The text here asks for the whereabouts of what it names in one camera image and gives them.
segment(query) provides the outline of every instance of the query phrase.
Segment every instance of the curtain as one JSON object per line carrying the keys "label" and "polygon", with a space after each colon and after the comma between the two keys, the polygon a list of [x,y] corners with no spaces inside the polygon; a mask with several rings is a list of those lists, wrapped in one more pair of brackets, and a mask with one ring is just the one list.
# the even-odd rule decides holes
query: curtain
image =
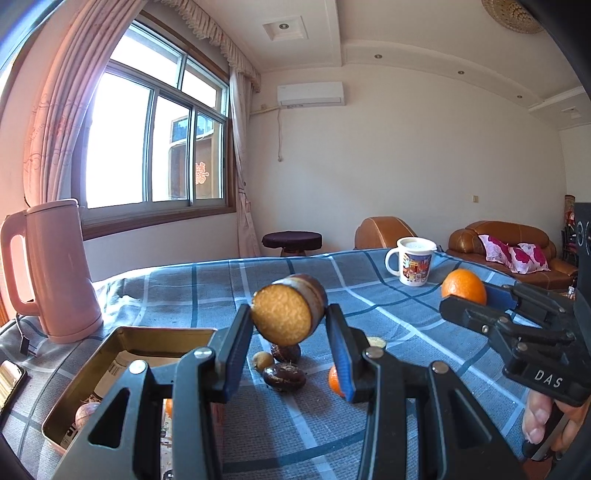
{"label": "curtain", "polygon": [[89,0],[77,12],[33,111],[24,158],[31,206],[60,198],[86,109],[111,53],[147,0]]}
{"label": "curtain", "polygon": [[154,0],[174,8],[183,17],[185,23],[200,40],[209,38],[209,43],[220,47],[222,55],[228,59],[228,64],[238,73],[247,77],[256,92],[261,90],[261,75],[240,51],[230,37],[219,27],[213,18],[203,10],[195,0]]}
{"label": "curtain", "polygon": [[232,127],[236,158],[236,215],[238,217],[238,252],[241,258],[260,257],[261,249],[256,237],[251,216],[251,203],[246,195],[244,167],[247,165],[246,133],[251,113],[252,91],[249,78],[236,69],[230,70],[230,102],[232,104]]}

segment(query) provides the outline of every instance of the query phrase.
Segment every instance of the window sill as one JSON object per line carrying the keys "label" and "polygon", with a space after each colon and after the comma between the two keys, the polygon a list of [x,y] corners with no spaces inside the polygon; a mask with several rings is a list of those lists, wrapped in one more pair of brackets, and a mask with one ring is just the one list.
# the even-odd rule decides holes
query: window sill
{"label": "window sill", "polygon": [[190,220],[191,218],[201,218],[212,215],[223,215],[225,213],[236,212],[236,207],[221,206],[191,209],[186,208],[173,212],[158,212],[148,215],[130,216],[127,218],[109,219],[101,222],[82,222],[82,238],[91,240],[101,236],[113,235],[114,233],[128,232],[147,226],[162,225],[164,223],[179,222],[181,220]]}

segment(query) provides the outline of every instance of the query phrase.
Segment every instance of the finger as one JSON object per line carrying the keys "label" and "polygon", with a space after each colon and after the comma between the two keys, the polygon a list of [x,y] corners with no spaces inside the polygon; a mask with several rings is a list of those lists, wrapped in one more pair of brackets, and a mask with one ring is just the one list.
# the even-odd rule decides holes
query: finger
{"label": "finger", "polygon": [[564,452],[570,446],[570,444],[573,443],[573,440],[577,436],[579,429],[580,425],[578,425],[573,420],[570,420],[566,424],[566,427],[560,436],[552,444],[552,450],[555,452]]}
{"label": "finger", "polygon": [[526,409],[523,415],[523,422],[521,424],[523,435],[528,442],[537,445],[544,438],[545,425],[535,418],[535,415],[530,409]]}
{"label": "finger", "polygon": [[591,401],[591,397],[585,402],[582,407],[571,407],[566,403],[562,403],[560,401],[556,401],[558,408],[562,410],[565,414],[569,416],[569,418],[575,421],[579,426],[583,424],[585,417],[587,416],[587,411],[589,410],[589,403]]}
{"label": "finger", "polygon": [[545,425],[552,413],[552,399],[542,393],[530,390],[527,397],[527,405],[534,414],[535,418]]}

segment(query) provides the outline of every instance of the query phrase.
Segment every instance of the window frame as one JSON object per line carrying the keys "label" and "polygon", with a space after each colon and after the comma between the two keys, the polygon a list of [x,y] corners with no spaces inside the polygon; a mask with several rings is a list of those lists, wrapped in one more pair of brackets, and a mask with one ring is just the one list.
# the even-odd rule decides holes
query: window frame
{"label": "window frame", "polygon": [[[71,192],[72,196],[75,197],[80,204],[82,234],[85,240],[136,228],[160,225],[162,223],[236,212],[234,150],[232,119],[229,115],[230,102],[228,74],[226,74],[217,64],[214,64],[211,59],[207,58],[195,46],[146,12],[142,12],[140,17],[134,21],[133,25],[140,30],[147,31],[149,35],[153,35],[158,40],[166,43],[183,55],[182,61],[178,67],[177,85],[176,87],[171,86],[168,83],[162,82],[116,60],[109,61],[105,73],[117,75],[151,89],[146,123],[146,127],[150,129],[150,132],[147,132],[144,143],[144,148],[146,149],[146,155],[144,155],[144,178],[142,178],[144,185],[144,201],[141,203],[96,207],[91,209],[86,207],[86,151],[90,123],[92,120],[93,99],[89,105],[87,115],[85,116],[80,134],[76,141],[72,160]],[[223,93],[223,95],[220,96],[221,103],[216,102],[216,107],[220,108],[222,113],[199,102],[181,90],[184,68],[188,60],[198,66],[200,77],[205,77],[207,80],[206,83],[213,87],[217,86]],[[213,69],[214,71],[211,69],[212,64],[215,65],[215,68]],[[151,201],[151,140],[157,104],[155,99],[157,99],[158,96],[166,98],[179,105],[183,105],[190,110],[189,131],[191,132],[190,135],[192,139],[187,144],[187,158],[189,159],[186,172],[186,178],[189,184],[189,198],[187,200]],[[221,199],[194,198],[194,188],[192,185],[195,165],[193,145],[196,139],[193,133],[196,132],[196,121],[199,113],[202,113],[223,125],[222,138],[220,140],[222,146],[222,151],[220,152],[222,158],[220,183],[222,186],[221,196],[223,197]]]}

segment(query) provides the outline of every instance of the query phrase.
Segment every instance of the pink curtain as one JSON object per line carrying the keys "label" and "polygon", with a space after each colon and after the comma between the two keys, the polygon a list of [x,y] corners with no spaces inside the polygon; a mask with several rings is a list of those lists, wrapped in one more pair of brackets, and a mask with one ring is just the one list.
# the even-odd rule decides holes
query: pink curtain
{"label": "pink curtain", "polygon": [[244,168],[247,165],[246,133],[248,118],[251,113],[253,84],[243,73],[230,70],[230,102],[232,104],[232,126],[236,157],[236,188],[238,198],[236,214],[238,216],[238,252],[241,258],[260,257],[261,249],[256,237],[251,216],[251,203],[246,195]]}
{"label": "pink curtain", "polygon": [[89,0],[50,67],[25,146],[29,205],[59,199],[80,127],[111,53],[147,0]]}

